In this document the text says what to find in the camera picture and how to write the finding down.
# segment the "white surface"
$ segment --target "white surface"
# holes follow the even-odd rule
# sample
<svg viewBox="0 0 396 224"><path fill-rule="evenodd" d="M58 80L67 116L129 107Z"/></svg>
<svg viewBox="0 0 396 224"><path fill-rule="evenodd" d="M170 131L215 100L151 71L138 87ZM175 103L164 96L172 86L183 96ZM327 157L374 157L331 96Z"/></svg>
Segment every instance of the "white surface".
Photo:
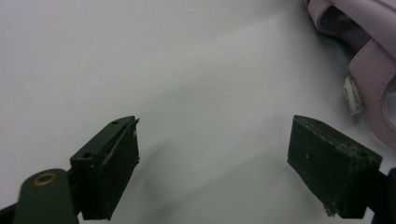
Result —
<svg viewBox="0 0 396 224"><path fill-rule="evenodd" d="M384 173L396 161L349 116L350 55L302 1L2 1L0 31L0 207L136 115L141 162L110 223L371 222L326 217L286 163L294 114L377 151Z"/></svg>

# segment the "screw hole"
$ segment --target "screw hole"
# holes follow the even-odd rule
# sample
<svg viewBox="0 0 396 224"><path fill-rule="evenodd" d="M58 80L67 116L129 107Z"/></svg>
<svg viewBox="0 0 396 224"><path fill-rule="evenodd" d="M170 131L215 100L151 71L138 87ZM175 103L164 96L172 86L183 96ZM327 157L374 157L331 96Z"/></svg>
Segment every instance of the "screw hole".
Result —
<svg viewBox="0 0 396 224"><path fill-rule="evenodd" d="M36 186L44 186L44 185L48 185L49 183L53 182L55 179L56 179L55 173L46 173L46 174L38 176L33 181L33 184Z"/></svg>
<svg viewBox="0 0 396 224"><path fill-rule="evenodd" d="M93 157L93 153L87 152L82 157L84 157L85 159L91 158L91 157Z"/></svg>
<svg viewBox="0 0 396 224"><path fill-rule="evenodd" d="M367 157L367 154L364 153L364 152L359 152L359 156L361 156L361 157Z"/></svg>

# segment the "pink fabric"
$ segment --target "pink fabric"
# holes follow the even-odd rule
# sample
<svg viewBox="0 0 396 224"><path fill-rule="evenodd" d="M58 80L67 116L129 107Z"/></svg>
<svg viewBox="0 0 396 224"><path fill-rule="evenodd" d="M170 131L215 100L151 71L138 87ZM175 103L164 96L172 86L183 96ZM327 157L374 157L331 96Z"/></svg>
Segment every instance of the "pink fabric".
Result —
<svg viewBox="0 0 396 224"><path fill-rule="evenodd" d="M332 3L329 0L311 0L309 2L308 12L318 30L320 30L319 22L321 16L331 5Z"/></svg>
<svg viewBox="0 0 396 224"><path fill-rule="evenodd" d="M396 128L389 120L386 95L396 77L396 60L371 40L353 58L349 69L361 93L373 133L396 148Z"/></svg>

